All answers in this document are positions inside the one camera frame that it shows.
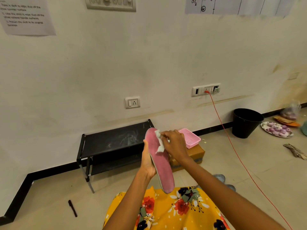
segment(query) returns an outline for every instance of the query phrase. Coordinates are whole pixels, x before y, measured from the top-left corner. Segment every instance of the yellow floral dress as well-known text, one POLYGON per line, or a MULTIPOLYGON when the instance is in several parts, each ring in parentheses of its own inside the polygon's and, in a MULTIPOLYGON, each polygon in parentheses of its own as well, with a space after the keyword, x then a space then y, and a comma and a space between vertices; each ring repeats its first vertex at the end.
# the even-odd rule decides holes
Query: yellow floral dress
MULTIPOLYGON (((119 193, 112 201, 105 224, 124 197, 119 193)), ((175 188, 166 194, 151 187, 146 190, 134 230, 226 230, 229 229, 219 209, 205 192, 197 187, 175 188)))

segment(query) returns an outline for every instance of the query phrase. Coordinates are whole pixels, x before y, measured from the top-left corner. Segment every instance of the black trash can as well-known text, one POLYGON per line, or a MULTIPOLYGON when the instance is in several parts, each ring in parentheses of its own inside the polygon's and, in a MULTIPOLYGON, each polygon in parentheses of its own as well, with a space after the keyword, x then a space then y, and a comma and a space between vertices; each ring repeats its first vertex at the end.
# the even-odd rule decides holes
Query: black trash can
POLYGON ((238 138, 247 138, 264 120, 257 111, 239 108, 233 111, 232 134, 238 138))

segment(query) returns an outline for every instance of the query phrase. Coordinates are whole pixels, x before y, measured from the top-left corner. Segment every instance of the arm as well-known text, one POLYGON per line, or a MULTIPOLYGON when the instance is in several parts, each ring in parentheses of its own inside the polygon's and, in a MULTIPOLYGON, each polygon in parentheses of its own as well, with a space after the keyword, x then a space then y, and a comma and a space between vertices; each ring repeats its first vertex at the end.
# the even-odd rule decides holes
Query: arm
POLYGON ((258 207, 196 164, 187 154, 183 134, 175 130, 162 132, 161 135, 164 136, 162 141, 165 149, 195 179, 236 230, 285 230, 258 207))
POLYGON ((141 167, 136 173, 122 201, 105 224, 103 230, 134 229, 146 188, 149 181, 156 174, 156 169, 151 162, 148 152, 148 142, 144 140, 144 144, 141 167))

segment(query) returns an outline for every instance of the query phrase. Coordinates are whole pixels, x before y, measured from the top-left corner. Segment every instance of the paper sign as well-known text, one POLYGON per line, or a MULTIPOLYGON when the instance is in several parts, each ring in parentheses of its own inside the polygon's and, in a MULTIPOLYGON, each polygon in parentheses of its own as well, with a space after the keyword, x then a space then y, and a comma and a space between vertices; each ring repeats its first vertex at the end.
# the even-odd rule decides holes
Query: paper sign
POLYGON ((186 14, 286 16, 294 0, 186 0, 186 14))
POLYGON ((8 35, 56 35, 46 0, 0 0, 0 22, 8 35))

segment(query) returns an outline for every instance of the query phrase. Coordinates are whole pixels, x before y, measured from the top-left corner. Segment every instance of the transparent bag of onions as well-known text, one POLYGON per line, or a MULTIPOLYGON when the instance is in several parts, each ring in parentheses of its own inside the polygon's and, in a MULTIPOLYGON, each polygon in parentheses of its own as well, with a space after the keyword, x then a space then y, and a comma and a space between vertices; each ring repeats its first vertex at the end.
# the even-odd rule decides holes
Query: transparent bag of onions
POLYGON ((283 109, 282 112, 280 112, 280 115, 289 120, 296 120, 300 110, 300 102, 292 100, 289 106, 283 109))

